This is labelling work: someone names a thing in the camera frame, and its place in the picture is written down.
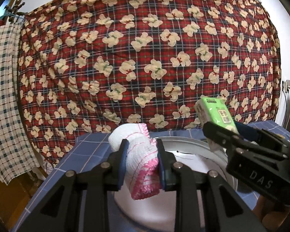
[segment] wooden floor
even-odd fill
[[[33,181],[27,173],[7,186],[0,182],[0,220],[7,230],[13,228],[41,181]]]

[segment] green and white checkered cloth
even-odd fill
[[[0,26],[0,181],[39,167],[17,107],[17,65],[22,23]]]

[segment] rolled towel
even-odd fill
[[[147,125],[123,124],[108,138],[112,151],[118,151],[121,141],[127,139],[125,183],[134,200],[141,200],[159,193],[158,151],[156,140],[149,137]]]

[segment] blue string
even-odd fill
[[[2,18],[4,18],[4,17],[14,17],[14,18],[20,18],[20,19],[22,19],[22,20],[25,20],[25,18],[24,17],[20,17],[20,16],[17,16],[17,15],[14,15],[14,14],[11,14],[11,13],[9,13],[9,14],[5,14],[5,15],[3,15],[3,16],[1,16],[0,17],[0,20],[2,19]]]

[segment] metal bolt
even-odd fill
[[[72,177],[74,175],[75,175],[75,172],[73,170],[66,171],[66,176],[67,177]]]
[[[210,170],[208,172],[210,177],[216,178],[218,176],[218,172],[216,170]]]
[[[100,165],[102,168],[109,168],[110,164],[108,162],[102,162]]]
[[[241,149],[241,148],[236,148],[235,151],[236,151],[237,153],[240,153],[240,154],[242,154],[242,153],[244,152],[244,150]]]
[[[182,168],[183,167],[183,164],[181,163],[181,162],[174,162],[174,164],[173,164],[173,167],[175,167],[175,168],[177,168],[177,169],[180,169],[180,168]]]

